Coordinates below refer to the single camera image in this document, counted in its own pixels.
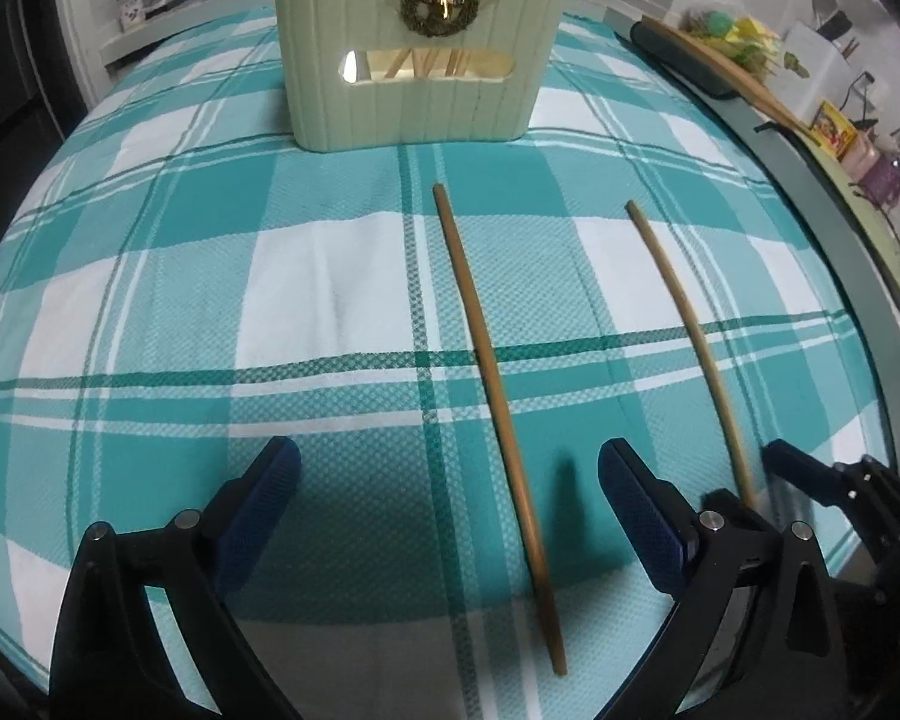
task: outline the wooden skewer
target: wooden skewer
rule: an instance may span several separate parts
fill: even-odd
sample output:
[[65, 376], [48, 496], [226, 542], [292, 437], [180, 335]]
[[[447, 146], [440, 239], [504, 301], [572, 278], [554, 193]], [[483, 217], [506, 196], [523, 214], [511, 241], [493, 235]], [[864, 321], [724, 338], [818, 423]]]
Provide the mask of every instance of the wooden skewer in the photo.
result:
[[453, 76], [453, 71], [456, 70], [458, 61], [460, 61], [460, 49], [451, 49], [450, 56], [447, 57], [447, 67], [443, 72], [443, 75]]
[[429, 79], [430, 74], [434, 71], [434, 66], [437, 65], [437, 60], [440, 57], [441, 49], [428, 49], [427, 55], [423, 60], [423, 77], [425, 79]]
[[396, 76], [400, 68], [403, 67], [403, 63], [407, 61], [408, 56], [410, 56], [410, 49], [399, 50], [399, 52], [396, 53], [396, 57], [394, 57], [394, 64], [389, 66], [389, 70], [386, 71], [384, 78], [392, 79]]
[[746, 507], [756, 511], [756, 489], [754, 488], [754, 479], [749, 472], [749, 466], [746, 465], [744, 456], [743, 439], [740, 437], [740, 428], [737, 426], [736, 420], [733, 418], [733, 410], [730, 407], [730, 396], [727, 394], [727, 388], [724, 386], [724, 380], [720, 377], [720, 370], [717, 369], [717, 362], [713, 358], [713, 352], [706, 342], [706, 336], [703, 335], [703, 329], [697, 319], [697, 312], [694, 311], [689, 298], [680, 285], [677, 273], [674, 271], [670, 258], [660, 245], [660, 241], [656, 237], [653, 228], [640, 210], [640, 206], [633, 200], [626, 204], [626, 213], [636, 225], [643, 239], [644, 244], [650, 250], [650, 256], [656, 263], [656, 267], [663, 276], [663, 281], [670, 290], [670, 295], [677, 304], [680, 318], [683, 325], [687, 328], [687, 335], [690, 336], [690, 343], [693, 344], [694, 351], [697, 353], [697, 359], [700, 361], [700, 367], [703, 369], [703, 378], [710, 389], [710, 397], [713, 398], [713, 405], [717, 409], [717, 417], [720, 419], [720, 426], [724, 431], [724, 441], [727, 443], [727, 452], [730, 453], [730, 464], [733, 466], [733, 476], [736, 479], [737, 488], [740, 490], [740, 498]]
[[466, 68], [470, 64], [471, 53], [472, 52], [469, 49], [463, 49], [461, 51], [457, 66], [453, 69], [453, 75], [458, 79], [466, 75]]
[[516, 518], [520, 525], [520, 536], [523, 538], [523, 548], [530, 567], [530, 579], [533, 580], [533, 595], [536, 599], [540, 629], [543, 630], [543, 637], [547, 642], [547, 651], [550, 653], [550, 663], [554, 667], [554, 672], [564, 676], [567, 673], [567, 658], [563, 649], [563, 635], [560, 632], [557, 601], [554, 599], [554, 591], [550, 585], [550, 570], [547, 568], [547, 557], [543, 550], [540, 525], [533, 511], [533, 501], [530, 499], [527, 474], [523, 469], [523, 461], [520, 459], [520, 447], [516, 442], [514, 420], [511, 418], [509, 405], [506, 403], [504, 384], [500, 378], [493, 344], [490, 342], [490, 333], [487, 332], [484, 312], [480, 307], [477, 287], [473, 283], [470, 266], [466, 261], [466, 252], [463, 250], [463, 242], [450, 208], [450, 200], [447, 199], [446, 189], [442, 184], [434, 184], [434, 200], [437, 201], [437, 213], [440, 218], [440, 226], [443, 228], [447, 250], [450, 253], [450, 264], [453, 266], [453, 273], [463, 299], [463, 311], [466, 313], [466, 323], [470, 328], [470, 336], [473, 338], [477, 366], [480, 368], [480, 375], [484, 380], [487, 404], [490, 405], [490, 418], [493, 420], [497, 440], [500, 442], [500, 454], [503, 456], [506, 480], [509, 482], [511, 497], [514, 500]]

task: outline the gold emblem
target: gold emblem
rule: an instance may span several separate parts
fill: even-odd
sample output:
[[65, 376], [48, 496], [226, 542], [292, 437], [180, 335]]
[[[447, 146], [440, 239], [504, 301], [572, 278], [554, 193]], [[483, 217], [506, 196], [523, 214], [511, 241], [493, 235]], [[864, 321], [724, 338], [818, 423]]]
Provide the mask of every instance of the gold emblem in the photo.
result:
[[449, 37], [477, 18], [478, 0], [400, 0], [400, 19], [410, 32]]

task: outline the plaid tablecloth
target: plaid tablecloth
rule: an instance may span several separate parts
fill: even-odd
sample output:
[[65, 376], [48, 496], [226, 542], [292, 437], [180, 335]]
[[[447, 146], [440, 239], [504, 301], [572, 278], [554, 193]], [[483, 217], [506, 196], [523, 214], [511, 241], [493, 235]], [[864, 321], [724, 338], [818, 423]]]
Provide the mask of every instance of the plaid tablecloth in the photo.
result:
[[[498, 349], [570, 662], [554, 678], [437, 221], [446, 184]], [[751, 158], [602, 25], [566, 18], [530, 132], [320, 155], [275, 18], [159, 47], [0, 247], [0, 647], [46, 686], [83, 530], [200, 508], [274, 434], [298, 496], [231, 608], [308, 718], [589, 720], [669, 605], [596, 478], [624, 436], [692, 502], [732, 487], [655, 224], [754, 471], [775, 437], [885, 458], [864, 347]], [[831, 565], [847, 522], [810, 511]], [[154, 592], [188, 693], [199, 678]]]

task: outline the plastic bag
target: plastic bag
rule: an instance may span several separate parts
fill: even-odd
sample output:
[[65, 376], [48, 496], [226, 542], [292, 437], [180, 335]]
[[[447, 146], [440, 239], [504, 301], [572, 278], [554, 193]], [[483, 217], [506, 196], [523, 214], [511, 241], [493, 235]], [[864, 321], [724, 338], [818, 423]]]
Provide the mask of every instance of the plastic bag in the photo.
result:
[[687, 10], [684, 29], [761, 83], [780, 54], [779, 35], [746, 15], [738, 0], [701, 0]]

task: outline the metal screw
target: metal screw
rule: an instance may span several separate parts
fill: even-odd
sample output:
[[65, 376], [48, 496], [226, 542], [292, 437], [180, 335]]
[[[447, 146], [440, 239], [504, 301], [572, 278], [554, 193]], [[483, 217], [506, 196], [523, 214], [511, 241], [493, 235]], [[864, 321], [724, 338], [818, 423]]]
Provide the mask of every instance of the metal screw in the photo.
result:
[[700, 524], [708, 531], [719, 531], [725, 525], [725, 520], [720, 512], [711, 512], [710, 509], [707, 509], [705, 512], [700, 512]]
[[813, 528], [807, 525], [803, 520], [797, 520], [793, 525], [790, 526], [790, 530], [793, 531], [794, 536], [799, 538], [801, 541], [810, 541], [813, 538]]
[[110, 526], [106, 524], [106, 522], [95, 522], [89, 528], [87, 528], [87, 536], [90, 536], [92, 541], [99, 541], [101, 538], [106, 536], [106, 532], [110, 530]]
[[173, 518], [173, 523], [181, 531], [189, 531], [197, 522], [200, 522], [200, 512], [196, 509], [184, 509], [184, 511]]

